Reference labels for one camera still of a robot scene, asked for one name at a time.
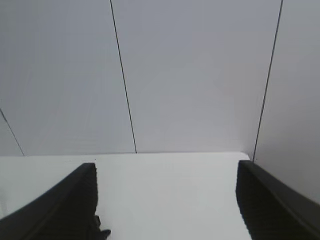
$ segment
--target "white floor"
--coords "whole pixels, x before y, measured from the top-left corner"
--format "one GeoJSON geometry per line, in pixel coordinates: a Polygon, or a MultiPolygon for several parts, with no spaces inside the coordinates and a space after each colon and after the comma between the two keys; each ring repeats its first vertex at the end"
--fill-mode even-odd
{"type": "Polygon", "coordinates": [[[250,240],[236,201],[240,152],[0,157],[0,218],[84,162],[109,240],[250,240]]]}

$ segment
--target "black rubber pad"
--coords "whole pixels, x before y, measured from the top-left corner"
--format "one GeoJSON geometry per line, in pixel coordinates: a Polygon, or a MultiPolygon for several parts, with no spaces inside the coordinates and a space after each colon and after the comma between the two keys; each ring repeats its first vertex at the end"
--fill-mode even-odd
{"type": "Polygon", "coordinates": [[[319,240],[320,206],[251,161],[240,161],[236,199],[253,240],[319,240]]]}

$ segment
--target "black plastic part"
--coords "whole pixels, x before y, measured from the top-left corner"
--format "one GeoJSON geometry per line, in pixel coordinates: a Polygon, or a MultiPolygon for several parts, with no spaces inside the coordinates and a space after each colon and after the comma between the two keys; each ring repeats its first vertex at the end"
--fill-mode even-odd
{"type": "Polygon", "coordinates": [[[84,163],[28,205],[0,220],[0,240],[104,240],[95,216],[97,171],[84,163]]]}
{"type": "Polygon", "coordinates": [[[251,161],[238,164],[236,199],[253,240],[320,240],[320,206],[251,161]]]}

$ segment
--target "white surface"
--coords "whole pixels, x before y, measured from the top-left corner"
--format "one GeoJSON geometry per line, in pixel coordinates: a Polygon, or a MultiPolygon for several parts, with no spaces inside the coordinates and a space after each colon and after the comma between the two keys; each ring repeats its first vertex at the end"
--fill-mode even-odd
{"type": "Polygon", "coordinates": [[[320,203],[320,2],[283,3],[256,162],[320,203]]]}
{"type": "Polygon", "coordinates": [[[0,113],[0,156],[22,156],[8,124],[0,113]]]}
{"type": "Polygon", "coordinates": [[[110,240],[250,240],[236,201],[239,152],[1,157],[6,214],[83,162],[95,162],[102,228],[110,240]]]}
{"type": "Polygon", "coordinates": [[[109,1],[1,0],[0,79],[26,155],[134,152],[109,1]]]}
{"type": "Polygon", "coordinates": [[[251,154],[280,0],[114,0],[138,152],[251,154]]]}

